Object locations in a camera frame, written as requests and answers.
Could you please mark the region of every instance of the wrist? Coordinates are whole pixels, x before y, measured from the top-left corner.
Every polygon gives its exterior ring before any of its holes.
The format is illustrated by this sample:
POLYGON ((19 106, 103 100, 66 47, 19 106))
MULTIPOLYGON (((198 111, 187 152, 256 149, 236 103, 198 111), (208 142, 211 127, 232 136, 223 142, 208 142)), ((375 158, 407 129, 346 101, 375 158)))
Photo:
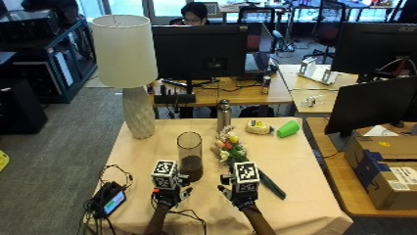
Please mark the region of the wrist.
POLYGON ((248 200, 246 202, 238 202, 235 204, 235 207, 239 209, 239 211, 243 211, 243 209, 246 209, 248 207, 256 207, 256 201, 248 200))
POLYGON ((259 214, 263 214, 262 213, 262 211, 260 211, 260 209, 259 209, 259 207, 258 207, 258 205, 252 205, 252 206, 248 206, 247 208, 244 208, 243 210, 242 210, 242 212, 244 213, 244 214, 248 214, 248 213, 259 213, 259 214))
POLYGON ((167 208, 167 210, 170 211, 174 208, 174 202, 168 199, 159 199, 158 200, 158 205, 167 208))
POLYGON ((170 207, 165 204, 158 204, 157 209, 158 212, 161 213, 168 213, 170 212, 170 207))

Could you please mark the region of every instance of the flower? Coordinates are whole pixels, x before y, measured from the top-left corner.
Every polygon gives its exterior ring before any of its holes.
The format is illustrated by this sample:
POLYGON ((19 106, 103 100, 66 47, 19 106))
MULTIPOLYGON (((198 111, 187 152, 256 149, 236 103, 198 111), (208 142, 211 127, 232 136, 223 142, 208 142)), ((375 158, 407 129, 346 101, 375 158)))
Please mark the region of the flower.
MULTIPOLYGON (((238 134, 232 131, 235 129, 234 125, 224 126, 219 133, 218 139, 215 141, 211 150, 220 156, 220 162, 228 166, 234 166, 235 163, 242 163, 248 161, 248 150, 239 140, 238 134)), ((278 187, 270 177, 259 169, 262 183, 270 188, 272 193, 280 198, 286 199, 284 191, 278 187)))
POLYGON ((247 149, 239 142, 238 134, 232 131, 234 125, 227 125, 219 133, 219 137, 215 142, 218 148, 216 153, 220 153, 220 162, 232 165, 236 162, 246 162, 247 149))

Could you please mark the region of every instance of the bottle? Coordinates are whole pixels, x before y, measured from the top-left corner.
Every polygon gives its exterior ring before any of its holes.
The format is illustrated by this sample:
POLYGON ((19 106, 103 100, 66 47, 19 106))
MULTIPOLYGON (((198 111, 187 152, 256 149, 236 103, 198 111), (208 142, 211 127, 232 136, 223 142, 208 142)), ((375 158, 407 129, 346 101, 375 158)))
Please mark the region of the bottle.
POLYGON ((326 95, 311 96, 302 101, 302 107, 314 107, 322 105, 326 102, 326 95))
POLYGON ((231 124, 232 108, 230 100, 220 100, 218 103, 218 132, 220 132, 224 126, 231 124))
POLYGON ((270 86, 271 86, 271 76, 264 76, 263 81, 263 94, 270 94, 270 86))

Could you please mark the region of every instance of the paper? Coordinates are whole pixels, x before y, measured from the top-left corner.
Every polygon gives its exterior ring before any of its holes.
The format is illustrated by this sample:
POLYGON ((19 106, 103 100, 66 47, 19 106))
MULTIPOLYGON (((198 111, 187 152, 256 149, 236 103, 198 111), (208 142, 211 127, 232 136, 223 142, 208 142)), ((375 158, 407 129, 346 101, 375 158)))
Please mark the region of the paper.
POLYGON ((399 134, 388 130, 382 125, 376 125, 376 127, 372 128, 364 136, 399 136, 399 134))

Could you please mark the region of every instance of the table lamp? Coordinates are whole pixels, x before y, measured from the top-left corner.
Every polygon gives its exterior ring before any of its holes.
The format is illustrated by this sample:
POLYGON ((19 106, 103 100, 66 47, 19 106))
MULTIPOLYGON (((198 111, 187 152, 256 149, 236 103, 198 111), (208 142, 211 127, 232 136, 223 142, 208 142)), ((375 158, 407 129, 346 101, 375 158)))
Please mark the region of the table lamp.
POLYGON ((93 20, 99 78, 123 88, 125 119, 135 138, 155 133, 155 113, 145 85, 157 80, 158 69, 150 19, 109 15, 93 20))

